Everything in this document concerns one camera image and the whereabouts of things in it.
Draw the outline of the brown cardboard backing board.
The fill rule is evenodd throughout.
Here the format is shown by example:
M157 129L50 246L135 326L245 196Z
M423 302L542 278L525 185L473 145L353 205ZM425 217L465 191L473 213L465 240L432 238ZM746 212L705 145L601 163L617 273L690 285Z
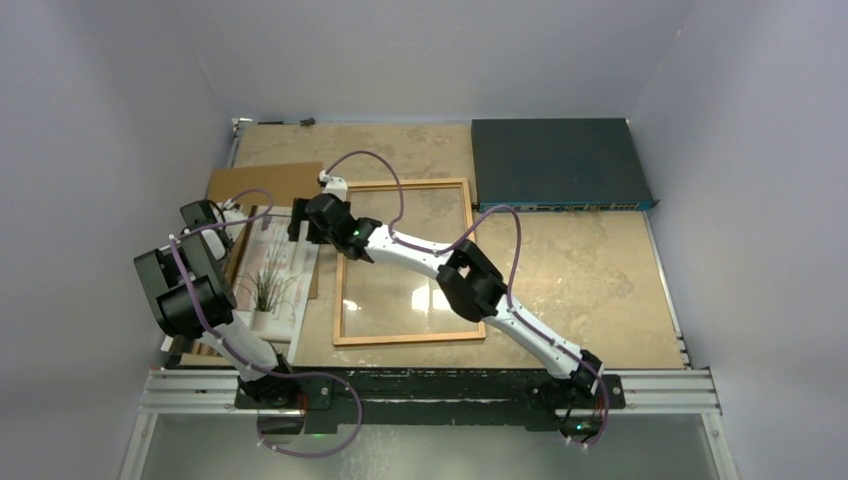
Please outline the brown cardboard backing board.
M311 198L321 192L317 178L323 168L321 162L306 162L216 170L210 177L206 199L222 203L245 190L259 188L271 194L275 206L291 207L295 198ZM266 201L266 196L250 193L236 203L250 211ZM238 263L244 256L243 236L237 235L231 259L224 264L230 281L236 280Z

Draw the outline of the plant photo print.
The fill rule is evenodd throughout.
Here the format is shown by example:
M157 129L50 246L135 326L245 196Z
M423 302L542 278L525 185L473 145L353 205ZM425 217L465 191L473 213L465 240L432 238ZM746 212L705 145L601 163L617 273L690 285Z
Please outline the plant photo print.
M258 218L245 223L243 257L238 263L236 280L227 279L224 267L231 259L237 237L229 237L228 249L211 249L224 274L224 285L232 291L237 318L262 340L273 344L292 361L297 352L307 302L317 297L317 260L319 248L306 240L290 242L287 227L292 210L288 207L254 206L248 216Z

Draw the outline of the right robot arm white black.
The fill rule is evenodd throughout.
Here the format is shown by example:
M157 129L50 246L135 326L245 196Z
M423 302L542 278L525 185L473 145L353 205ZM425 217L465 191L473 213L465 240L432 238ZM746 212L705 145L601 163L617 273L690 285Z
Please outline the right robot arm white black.
M532 354L561 381L569 404L584 407L599 394L608 394L602 361L516 300L513 278L504 276L468 233L452 244L427 243L376 219L354 217L349 202L331 193L295 199L292 213L290 239L296 239L301 222L307 222L310 242L330 244L351 261L391 265L435 281L456 315L501 331Z

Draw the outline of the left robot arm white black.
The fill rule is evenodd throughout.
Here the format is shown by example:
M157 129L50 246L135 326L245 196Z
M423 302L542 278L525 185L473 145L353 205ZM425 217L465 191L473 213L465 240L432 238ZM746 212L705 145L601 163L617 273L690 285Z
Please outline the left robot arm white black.
M302 390L291 366L237 316L224 274L245 216L210 200L180 213L184 230L133 260L154 320L166 336L208 346L236 369L236 407L295 407Z

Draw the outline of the black mounting plate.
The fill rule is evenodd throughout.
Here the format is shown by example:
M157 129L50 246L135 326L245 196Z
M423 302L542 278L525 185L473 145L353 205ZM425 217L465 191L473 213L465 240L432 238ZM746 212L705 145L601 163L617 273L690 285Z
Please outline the black mounting plate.
M295 378L302 394L293 408L305 415L308 434L330 434L338 426L517 426L556 431L564 422L598 409L626 406L622 380L604 375L609 398L592 398L551 377L544 369L302 367Z

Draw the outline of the aluminium rail base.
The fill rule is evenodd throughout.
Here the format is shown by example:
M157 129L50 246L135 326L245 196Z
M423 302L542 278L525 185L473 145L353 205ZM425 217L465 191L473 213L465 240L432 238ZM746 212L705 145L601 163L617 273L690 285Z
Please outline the aluminium rail base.
M627 414L712 414L721 410L705 370L611 370L606 394L587 398L535 369L331 369L263 401L250 398L233 370L155 370L140 409L150 413L299 413L325 411L358 396L377 404L507 403L588 415L601 408Z

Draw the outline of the dark blue network switch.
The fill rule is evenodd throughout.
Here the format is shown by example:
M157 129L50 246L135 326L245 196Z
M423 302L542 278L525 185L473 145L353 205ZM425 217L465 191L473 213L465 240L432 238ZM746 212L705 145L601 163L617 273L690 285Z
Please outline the dark blue network switch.
M646 211L648 185L627 120L475 119L476 204L518 212Z

